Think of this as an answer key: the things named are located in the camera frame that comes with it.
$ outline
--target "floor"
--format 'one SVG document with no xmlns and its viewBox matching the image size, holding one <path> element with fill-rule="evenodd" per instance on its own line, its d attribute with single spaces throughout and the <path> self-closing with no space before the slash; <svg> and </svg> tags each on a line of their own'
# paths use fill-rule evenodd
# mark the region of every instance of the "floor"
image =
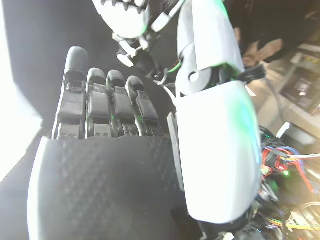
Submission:
<svg viewBox="0 0 320 240">
<path fill-rule="evenodd" d="M 3 8 L 14 80 L 43 118 L 42 131 L 26 156 L 0 183 L 1 239 L 27 240 L 29 179 L 41 136 L 48 136 L 54 123 L 69 48 L 86 49 L 90 68 L 143 76 L 118 62 L 112 32 L 90 0 L 11 0 L 3 1 Z M 174 19 L 164 29 L 152 51 L 166 68 L 177 59 L 177 24 Z M 151 82 L 145 81 L 145 86 L 166 128 L 166 117 L 173 109 L 169 97 Z"/>
</svg>

